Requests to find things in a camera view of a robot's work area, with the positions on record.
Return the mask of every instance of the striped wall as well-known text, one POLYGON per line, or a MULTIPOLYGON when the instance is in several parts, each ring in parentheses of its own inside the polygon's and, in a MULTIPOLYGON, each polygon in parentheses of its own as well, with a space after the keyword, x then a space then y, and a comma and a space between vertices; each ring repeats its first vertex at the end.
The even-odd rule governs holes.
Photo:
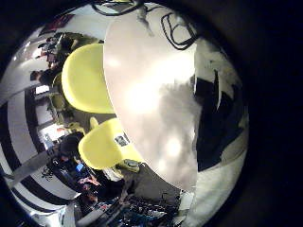
MULTIPOLYGON (((40 152, 33 108, 26 92, 13 96, 0 108, 0 164, 7 173, 40 152)), ((20 204, 37 214, 52 213, 78 196, 56 176, 43 177, 43 170, 44 166, 12 189, 20 204)))

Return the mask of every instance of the yellow chair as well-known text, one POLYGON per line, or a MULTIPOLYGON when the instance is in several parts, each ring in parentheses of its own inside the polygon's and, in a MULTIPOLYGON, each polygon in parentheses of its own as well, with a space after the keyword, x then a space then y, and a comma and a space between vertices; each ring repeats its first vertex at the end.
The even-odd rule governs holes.
POLYGON ((96 114, 113 114, 103 76, 103 45, 88 44, 70 54, 62 70, 62 88, 76 109, 96 114))
POLYGON ((94 169, 112 167, 125 160, 143 162, 117 118, 104 121, 88 132, 79 143, 79 153, 81 159, 94 169))

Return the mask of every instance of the table top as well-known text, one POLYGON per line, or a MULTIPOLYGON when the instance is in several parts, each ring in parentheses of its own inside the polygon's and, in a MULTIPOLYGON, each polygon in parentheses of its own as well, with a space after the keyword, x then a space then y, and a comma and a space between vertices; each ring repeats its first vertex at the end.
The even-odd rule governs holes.
MULTIPOLYGON (((169 44, 160 24, 168 12, 148 14, 153 36, 135 12, 116 17, 105 37, 103 67, 116 115, 146 163, 168 183, 192 191, 201 113, 189 83, 195 45, 179 51, 169 44)), ((180 29, 175 38, 183 41, 187 32, 180 29)))

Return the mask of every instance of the cable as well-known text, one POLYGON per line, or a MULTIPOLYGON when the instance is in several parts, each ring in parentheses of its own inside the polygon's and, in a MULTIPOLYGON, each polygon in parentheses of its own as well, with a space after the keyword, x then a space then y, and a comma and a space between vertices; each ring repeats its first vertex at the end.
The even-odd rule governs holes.
POLYGON ((173 13, 172 12, 169 12, 168 14, 164 15, 162 18, 161 18, 161 26, 162 26, 162 29, 163 29, 163 32, 167 38, 167 40, 169 41, 169 43, 177 50, 186 50, 188 49, 200 36, 201 34, 199 33, 196 33, 194 34, 194 32, 192 31, 190 25, 188 23, 186 23, 186 27, 187 27, 187 30, 189 32, 189 34, 191 35, 191 37, 183 42, 177 42, 174 37, 173 37, 173 32, 175 31, 175 29, 179 26, 176 25, 174 27, 172 27, 171 25, 171 22, 170 22, 170 16, 172 15, 173 13), (169 34, 166 30, 166 27, 165 27, 165 20, 167 20, 167 23, 169 25, 169 34))
POLYGON ((91 4, 92 8, 94 9, 95 12, 103 15, 103 16, 121 16, 124 14, 127 14, 129 12, 132 12, 136 9, 141 8, 144 6, 144 3, 142 0, 130 0, 129 2, 115 2, 115 1, 95 1, 94 3, 91 4), (115 13, 108 13, 104 12, 101 9, 99 9, 97 6, 103 6, 104 4, 116 4, 116 5, 123 5, 123 4, 134 4, 133 6, 126 8, 122 10, 121 12, 115 12, 115 13))

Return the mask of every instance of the person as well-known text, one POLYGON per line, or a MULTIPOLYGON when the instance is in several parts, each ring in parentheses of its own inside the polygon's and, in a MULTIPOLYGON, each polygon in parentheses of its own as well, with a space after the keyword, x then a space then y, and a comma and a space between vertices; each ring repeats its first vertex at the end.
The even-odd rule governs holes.
POLYGON ((106 179, 104 174, 100 172, 98 178, 90 176, 79 180, 79 183, 82 184, 82 189, 84 191, 89 190, 93 192, 98 198, 98 201, 109 201, 121 195, 124 180, 112 182, 106 179))
POLYGON ((54 78, 62 71, 62 64, 57 63, 50 69, 32 71, 30 74, 30 81, 38 80, 42 85, 51 86, 54 78))

